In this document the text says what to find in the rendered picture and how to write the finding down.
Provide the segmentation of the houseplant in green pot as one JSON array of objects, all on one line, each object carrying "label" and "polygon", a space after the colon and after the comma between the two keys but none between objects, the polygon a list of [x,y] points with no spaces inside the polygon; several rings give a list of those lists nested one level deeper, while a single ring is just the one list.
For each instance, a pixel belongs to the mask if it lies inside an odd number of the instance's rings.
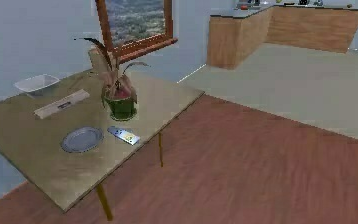
[{"label": "houseplant in green pot", "polygon": [[127,121],[133,118],[137,109],[137,93],[126,71],[133,66],[148,67],[145,62],[132,62],[125,69],[120,68],[120,56],[107,50],[103,43],[96,38],[81,37],[81,40],[93,44],[98,53],[98,60],[103,65],[98,67],[97,74],[103,80],[101,88],[101,102],[108,106],[110,117],[115,121]]}]

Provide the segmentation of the grey round plate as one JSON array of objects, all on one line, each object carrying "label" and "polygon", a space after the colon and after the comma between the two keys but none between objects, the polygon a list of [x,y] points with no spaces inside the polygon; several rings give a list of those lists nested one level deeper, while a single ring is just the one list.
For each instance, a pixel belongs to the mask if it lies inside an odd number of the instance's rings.
[{"label": "grey round plate", "polygon": [[101,129],[86,126],[68,133],[60,145],[65,152],[83,153],[98,146],[102,139]]}]

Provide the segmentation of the silver remote control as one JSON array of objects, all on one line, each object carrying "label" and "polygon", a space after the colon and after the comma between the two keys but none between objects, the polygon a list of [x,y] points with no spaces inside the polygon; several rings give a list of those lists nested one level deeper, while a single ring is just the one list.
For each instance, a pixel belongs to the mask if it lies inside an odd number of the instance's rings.
[{"label": "silver remote control", "polygon": [[117,128],[115,126],[111,126],[107,129],[107,131],[117,137],[118,139],[130,144],[135,145],[139,142],[140,137],[133,134],[132,132],[129,132],[125,129]]}]

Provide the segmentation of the wooden framed window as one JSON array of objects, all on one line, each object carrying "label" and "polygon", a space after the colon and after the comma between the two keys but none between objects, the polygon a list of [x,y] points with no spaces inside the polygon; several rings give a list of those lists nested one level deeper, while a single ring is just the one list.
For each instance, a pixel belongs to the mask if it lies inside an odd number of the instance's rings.
[{"label": "wooden framed window", "polygon": [[174,0],[94,0],[106,49],[125,63],[178,41]]}]

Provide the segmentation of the wooden kitchen counter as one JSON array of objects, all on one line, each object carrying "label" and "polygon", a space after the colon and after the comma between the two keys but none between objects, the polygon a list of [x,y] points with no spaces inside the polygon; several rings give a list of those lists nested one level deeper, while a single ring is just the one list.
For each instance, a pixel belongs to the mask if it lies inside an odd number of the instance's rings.
[{"label": "wooden kitchen counter", "polygon": [[263,43],[345,53],[358,30],[358,8],[272,5],[231,10],[209,20],[206,64],[234,69]]}]

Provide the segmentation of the beige long flat box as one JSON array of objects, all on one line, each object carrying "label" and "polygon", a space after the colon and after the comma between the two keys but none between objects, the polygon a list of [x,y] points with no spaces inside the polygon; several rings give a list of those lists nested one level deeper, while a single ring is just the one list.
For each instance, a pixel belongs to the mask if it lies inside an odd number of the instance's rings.
[{"label": "beige long flat box", "polygon": [[58,101],[55,101],[49,105],[46,105],[42,108],[39,108],[34,111],[34,114],[37,115],[40,119],[44,119],[54,113],[58,113],[62,111],[63,109],[75,105],[76,103],[88,98],[90,94],[85,91],[84,89],[81,89],[71,95],[68,95]]}]

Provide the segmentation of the olive wooden table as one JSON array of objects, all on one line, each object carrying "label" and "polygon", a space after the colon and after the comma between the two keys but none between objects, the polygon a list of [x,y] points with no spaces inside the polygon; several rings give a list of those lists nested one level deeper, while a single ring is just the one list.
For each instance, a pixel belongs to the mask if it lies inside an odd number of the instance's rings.
[{"label": "olive wooden table", "polygon": [[[95,190],[112,220],[103,180],[203,95],[201,90],[141,72],[131,71],[128,77],[138,103],[137,114],[124,122],[110,118],[100,98],[102,82],[90,70],[62,79],[47,96],[31,99],[20,94],[0,102],[0,154],[64,212]],[[44,119],[34,114],[81,89],[90,96]],[[102,130],[99,145],[84,153],[65,152],[60,145],[63,138],[86,126]],[[111,126],[132,132],[139,142],[130,145],[118,139],[107,131]]]}]

